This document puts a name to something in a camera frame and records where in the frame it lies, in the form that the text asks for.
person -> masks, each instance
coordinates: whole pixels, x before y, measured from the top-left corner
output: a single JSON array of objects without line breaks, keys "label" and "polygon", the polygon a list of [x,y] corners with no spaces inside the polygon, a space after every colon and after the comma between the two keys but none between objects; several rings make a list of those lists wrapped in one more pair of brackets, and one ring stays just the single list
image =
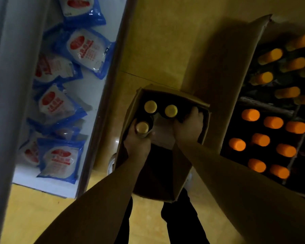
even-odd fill
[{"label": "person", "polygon": [[[135,121],[124,141],[128,159],[66,208],[35,244],[128,242],[131,194],[153,135],[141,138],[134,126]],[[193,107],[183,123],[174,121],[176,143],[245,241],[305,243],[305,200],[203,147],[197,142],[202,126],[203,115]],[[161,214],[172,244],[208,243],[185,190],[177,202],[165,203]]]}]

person's left hand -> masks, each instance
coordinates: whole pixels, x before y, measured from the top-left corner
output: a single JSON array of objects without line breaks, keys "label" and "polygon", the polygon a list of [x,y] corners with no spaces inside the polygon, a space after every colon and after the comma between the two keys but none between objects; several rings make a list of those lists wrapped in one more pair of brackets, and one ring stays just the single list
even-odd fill
[{"label": "person's left hand", "polygon": [[137,119],[134,119],[131,123],[129,133],[124,141],[124,146],[126,147],[129,157],[140,157],[146,161],[150,152],[150,139],[154,135],[154,132],[149,133],[145,138],[140,137],[136,134],[136,122]]}]

person's right hand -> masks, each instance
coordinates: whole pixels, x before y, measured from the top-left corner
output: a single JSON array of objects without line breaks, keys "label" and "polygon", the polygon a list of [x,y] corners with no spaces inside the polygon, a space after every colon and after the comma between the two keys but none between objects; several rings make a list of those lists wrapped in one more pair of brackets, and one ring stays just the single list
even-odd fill
[{"label": "person's right hand", "polygon": [[177,144],[197,142],[203,127],[203,113],[193,107],[189,116],[180,123],[174,120],[173,130]]}]

person's right arm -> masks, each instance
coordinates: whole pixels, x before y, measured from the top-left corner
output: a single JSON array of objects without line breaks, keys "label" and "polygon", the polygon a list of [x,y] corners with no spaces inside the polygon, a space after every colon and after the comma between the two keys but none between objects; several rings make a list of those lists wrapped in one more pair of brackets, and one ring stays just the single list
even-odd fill
[{"label": "person's right arm", "polygon": [[199,144],[202,120],[194,107],[175,139],[237,231],[248,243],[305,243],[305,199]]}]

person's left arm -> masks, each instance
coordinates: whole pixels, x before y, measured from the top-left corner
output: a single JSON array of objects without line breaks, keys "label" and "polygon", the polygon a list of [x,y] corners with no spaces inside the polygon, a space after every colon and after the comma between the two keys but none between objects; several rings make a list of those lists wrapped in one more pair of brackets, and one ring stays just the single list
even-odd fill
[{"label": "person's left arm", "polygon": [[35,244],[114,243],[139,173],[150,152],[150,135],[140,138],[135,121],[124,141],[128,159],[65,209]]}]

